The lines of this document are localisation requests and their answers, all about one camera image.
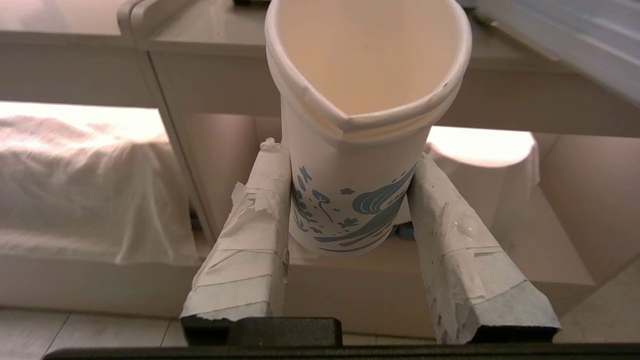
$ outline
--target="white wall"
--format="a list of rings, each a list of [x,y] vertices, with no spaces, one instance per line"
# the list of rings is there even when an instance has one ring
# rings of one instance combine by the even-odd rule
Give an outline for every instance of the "white wall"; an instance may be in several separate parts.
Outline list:
[[[255,117],[255,134],[258,142],[266,138],[274,138],[276,142],[282,140],[282,126],[279,117]]]
[[[246,183],[259,151],[253,117],[192,114],[184,124],[217,238],[231,212],[231,193]]]
[[[640,139],[561,135],[541,187],[598,285],[640,254]]]
[[[538,149],[540,151],[540,161],[544,161],[560,135],[547,134],[547,133],[533,133],[533,137],[536,138],[538,143]]]

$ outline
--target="blue leaf pattern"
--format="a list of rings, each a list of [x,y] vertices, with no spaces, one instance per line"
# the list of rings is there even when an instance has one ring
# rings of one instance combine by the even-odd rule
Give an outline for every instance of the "blue leaf pattern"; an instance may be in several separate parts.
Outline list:
[[[300,185],[300,188],[302,189],[302,191],[306,191],[307,187],[305,186],[304,181],[302,181],[302,178],[300,177],[300,175],[298,175],[298,185]]]
[[[302,174],[302,177],[305,178],[305,182],[308,183],[309,181],[313,180],[310,176],[309,173],[307,172],[307,170],[305,169],[305,167],[301,167],[300,168],[300,173]]]
[[[344,219],[343,222],[339,222],[338,225],[342,226],[342,228],[349,227],[349,226],[356,226],[356,225],[358,225],[358,219],[357,218],[346,218],[346,219]]]
[[[309,197],[309,202],[304,203],[302,201],[305,197],[303,192],[306,193],[307,185],[312,181],[312,178],[305,167],[299,169],[300,172],[296,176],[298,186],[294,187],[294,196],[292,196],[294,205],[292,207],[292,217],[296,226],[303,233],[311,230],[314,234],[320,234],[320,236],[314,237],[319,243],[332,245],[330,248],[319,247],[321,250],[330,252],[353,252],[373,246],[387,237],[393,225],[393,220],[397,216],[400,205],[404,200],[406,186],[413,176],[415,166],[409,171],[403,172],[400,179],[394,179],[389,185],[382,186],[373,192],[365,192],[357,195],[352,202],[353,210],[359,214],[374,216],[369,218],[369,221],[364,225],[359,224],[358,217],[347,217],[337,223],[342,230],[336,231],[336,233],[333,233],[331,236],[322,236],[323,230],[320,229],[324,229],[324,226],[322,225],[322,221],[319,222],[314,216],[314,213],[317,215],[317,208],[320,207],[320,210],[326,215],[327,219],[333,223],[333,218],[327,210],[324,209],[325,205],[328,206],[328,204],[332,203],[331,199],[325,194],[310,188],[309,190],[311,190],[311,192],[307,194],[306,197],[312,195],[315,201]],[[341,195],[353,195],[355,193],[356,191],[351,188],[343,188],[340,190]],[[340,212],[339,208],[331,207],[329,209],[333,209],[335,213]],[[325,229],[325,231],[330,233],[332,229]]]

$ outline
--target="cup rim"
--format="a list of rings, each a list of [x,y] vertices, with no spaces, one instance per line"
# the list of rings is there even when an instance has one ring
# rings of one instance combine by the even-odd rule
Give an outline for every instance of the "cup rim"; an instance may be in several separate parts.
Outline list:
[[[456,0],[441,0],[447,2],[447,4],[452,7],[456,22],[460,27],[460,38],[456,57],[443,80],[441,80],[430,94],[407,104],[370,113],[347,115],[321,94],[313,84],[302,75],[287,55],[278,27],[280,1],[281,0],[272,0],[269,10],[267,11],[264,26],[267,51],[270,51],[273,59],[276,60],[274,66],[278,66],[280,68],[279,73],[287,77],[295,87],[303,92],[302,96],[304,100],[308,101],[309,104],[333,126],[345,133],[365,131],[394,124],[397,125],[411,121],[430,112],[457,91],[458,85],[461,83],[462,77],[467,71],[472,49],[471,25],[468,21],[467,14]],[[438,119],[425,118],[425,120],[430,120],[432,123],[435,123]]]

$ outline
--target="torn tape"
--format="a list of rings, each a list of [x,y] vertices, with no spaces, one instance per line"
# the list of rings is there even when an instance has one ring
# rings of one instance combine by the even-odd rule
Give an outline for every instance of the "torn tape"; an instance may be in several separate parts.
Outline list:
[[[468,341],[475,307],[527,279],[429,158],[418,161],[408,199],[438,340]]]
[[[273,139],[261,145],[233,208],[184,303],[181,316],[237,320],[281,315],[287,262],[291,165]]]

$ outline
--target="countertop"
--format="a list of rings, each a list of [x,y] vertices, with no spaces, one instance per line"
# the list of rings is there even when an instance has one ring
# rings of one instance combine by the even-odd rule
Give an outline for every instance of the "countertop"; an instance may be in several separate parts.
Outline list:
[[[197,0],[146,43],[151,51],[229,56],[265,56],[267,4],[235,6],[233,0]],[[470,68],[566,71],[502,33],[472,22]]]
[[[0,42],[118,42],[118,9],[129,0],[0,0]]]

